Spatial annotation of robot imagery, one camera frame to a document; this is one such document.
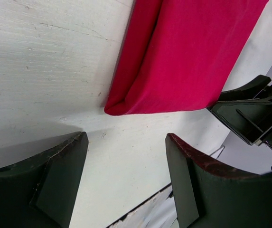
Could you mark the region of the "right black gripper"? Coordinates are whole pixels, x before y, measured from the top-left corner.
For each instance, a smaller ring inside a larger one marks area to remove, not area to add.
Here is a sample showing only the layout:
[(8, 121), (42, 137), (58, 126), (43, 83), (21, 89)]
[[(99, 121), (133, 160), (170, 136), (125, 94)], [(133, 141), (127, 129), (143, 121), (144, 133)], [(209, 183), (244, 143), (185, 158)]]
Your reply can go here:
[(247, 84), (221, 93), (208, 108), (221, 123), (247, 144), (263, 143), (272, 150), (272, 85), (258, 75)]

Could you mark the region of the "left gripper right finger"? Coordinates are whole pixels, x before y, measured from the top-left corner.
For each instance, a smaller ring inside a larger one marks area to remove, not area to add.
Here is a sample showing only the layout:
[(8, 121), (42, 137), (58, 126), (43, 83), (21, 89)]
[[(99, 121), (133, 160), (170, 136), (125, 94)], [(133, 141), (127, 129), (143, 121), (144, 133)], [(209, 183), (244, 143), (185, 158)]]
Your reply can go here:
[(272, 171), (232, 167), (173, 133), (166, 155), (180, 227), (272, 228)]

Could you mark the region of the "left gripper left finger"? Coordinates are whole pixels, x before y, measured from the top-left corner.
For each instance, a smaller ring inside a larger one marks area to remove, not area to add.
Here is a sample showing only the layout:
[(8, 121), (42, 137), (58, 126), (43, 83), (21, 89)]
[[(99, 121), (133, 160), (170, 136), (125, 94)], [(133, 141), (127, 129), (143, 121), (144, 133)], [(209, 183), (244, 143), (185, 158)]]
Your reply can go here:
[(59, 145), (0, 168), (0, 228), (67, 228), (88, 149), (76, 132)]

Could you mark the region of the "red t shirt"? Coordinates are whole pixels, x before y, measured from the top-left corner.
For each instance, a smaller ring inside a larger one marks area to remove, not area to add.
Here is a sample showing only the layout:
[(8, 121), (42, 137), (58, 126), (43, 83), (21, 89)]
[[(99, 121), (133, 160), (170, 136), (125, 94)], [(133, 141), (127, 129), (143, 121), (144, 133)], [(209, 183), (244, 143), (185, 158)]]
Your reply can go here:
[(137, 0), (104, 107), (113, 116), (216, 102), (265, 0)]

